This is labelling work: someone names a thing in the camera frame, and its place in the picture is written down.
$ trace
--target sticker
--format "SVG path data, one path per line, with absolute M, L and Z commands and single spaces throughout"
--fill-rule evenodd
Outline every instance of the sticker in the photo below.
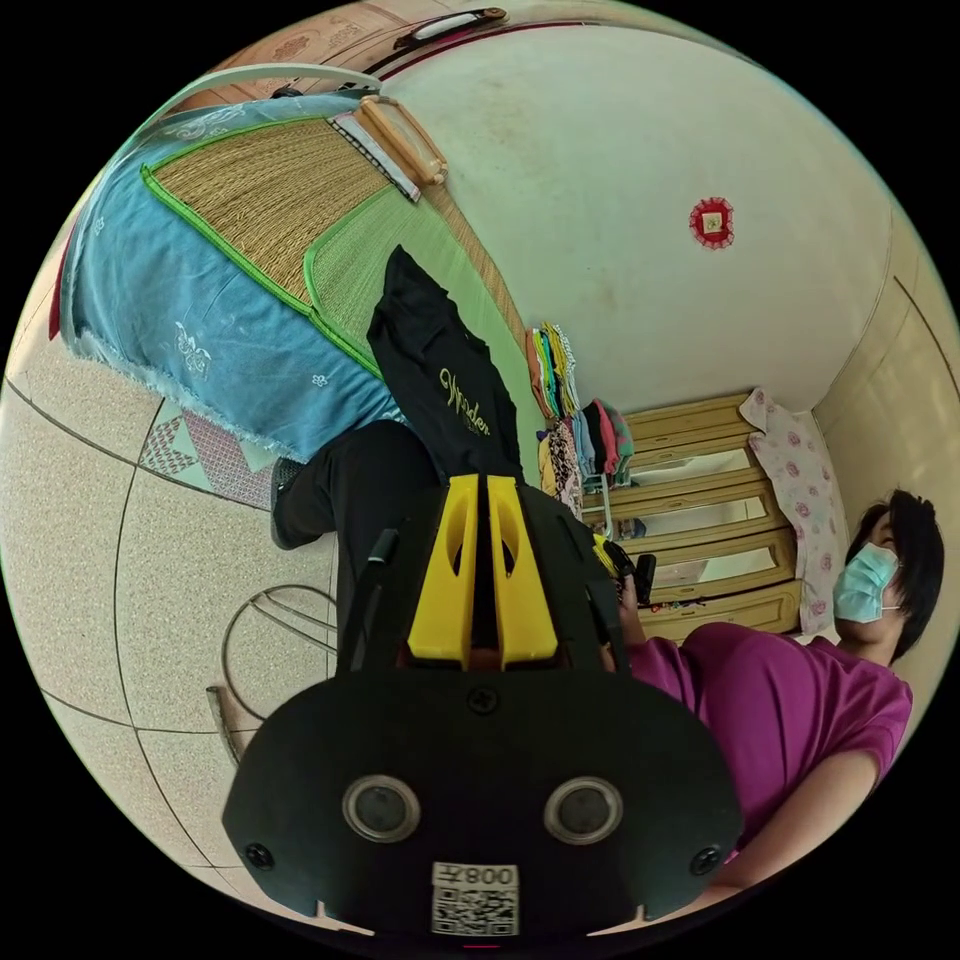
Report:
M 690 232 L 708 250 L 733 243 L 733 207 L 723 197 L 701 200 L 690 213 Z
M 435 863 L 430 929 L 459 937 L 515 937 L 520 932 L 517 868 Z

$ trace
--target stack of clothes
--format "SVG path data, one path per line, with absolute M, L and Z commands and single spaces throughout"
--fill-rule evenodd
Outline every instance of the stack of clothes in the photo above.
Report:
M 582 407 L 574 379 L 576 361 L 570 341 L 546 323 L 527 330 L 530 386 L 549 426 L 540 439 L 540 489 L 583 518 L 585 483 L 600 489 L 600 476 L 610 487 L 630 485 L 633 437 L 626 421 L 600 400 Z
M 572 417 L 580 409 L 573 351 L 559 327 L 545 323 L 527 331 L 527 366 L 533 395 L 547 420 Z
M 570 420 L 557 420 L 537 434 L 540 441 L 540 489 L 583 519 L 583 478 Z
M 584 478 L 595 478 L 589 485 L 596 492 L 600 490 L 601 474 L 606 475 L 610 487 L 630 486 L 633 435 L 619 411 L 602 400 L 594 400 L 573 418 L 573 430 L 580 472 Z

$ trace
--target screw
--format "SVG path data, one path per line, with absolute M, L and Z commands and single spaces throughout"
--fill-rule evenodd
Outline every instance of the screw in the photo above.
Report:
M 251 866 L 258 870 L 273 869 L 273 854 L 263 844 L 251 843 L 244 852 Z
M 467 694 L 467 706 L 481 717 L 493 713 L 500 706 L 500 697 L 496 690 L 489 687 L 476 687 Z
M 709 873 L 720 862 L 720 851 L 716 847 L 707 847 L 701 850 L 690 864 L 690 872 L 695 877 L 702 877 Z

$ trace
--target pink floral cloth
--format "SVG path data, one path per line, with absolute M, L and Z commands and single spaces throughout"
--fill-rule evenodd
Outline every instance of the pink floral cloth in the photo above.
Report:
M 740 415 L 760 431 L 750 434 L 750 449 L 796 534 L 800 627 L 818 633 L 833 623 L 833 585 L 843 567 L 833 477 L 806 427 L 767 391 L 754 390 Z

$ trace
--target person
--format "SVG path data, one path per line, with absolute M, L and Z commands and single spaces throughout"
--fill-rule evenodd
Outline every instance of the person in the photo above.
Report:
M 713 885 L 671 917 L 772 877 L 828 839 L 873 791 L 912 706 L 891 665 L 927 626 L 943 568 L 933 505 L 898 489 L 864 514 L 847 552 L 834 589 L 837 645 L 730 623 L 702 626 L 681 646 L 648 639 L 627 585 L 621 625 L 633 676 L 683 702 L 710 729 L 745 819 Z M 638 918 L 628 926 L 641 925 Z
M 306 466 L 277 460 L 270 535 L 281 550 L 295 550 L 337 534 L 337 623 L 345 624 L 380 534 L 397 527 L 417 498 L 440 486 L 434 460 L 419 437 L 404 423 L 377 420 L 340 434 Z M 496 650 L 471 651 L 471 670 L 499 665 Z
M 336 531 L 337 622 L 345 623 L 380 533 L 440 479 L 420 440 L 394 421 L 345 433 L 294 476 L 297 469 L 278 461 L 274 472 L 274 542 L 295 549 Z M 679 646 L 647 638 L 628 579 L 620 619 L 631 673 L 712 732 L 744 813 L 735 855 L 700 899 L 671 917 L 719 903 L 805 856 L 886 774 L 912 705 L 890 667 L 929 622 L 943 567 L 933 505 L 897 490 L 866 512 L 850 545 L 834 591 L 838 645 L 730 623 L 702 626 Z M 613 669 L 609 655 L 607 663 Z M 496 651 L 473 651 L 470 668 L 498 669 Z M 641 914 L 615 929 L 645 924 Z

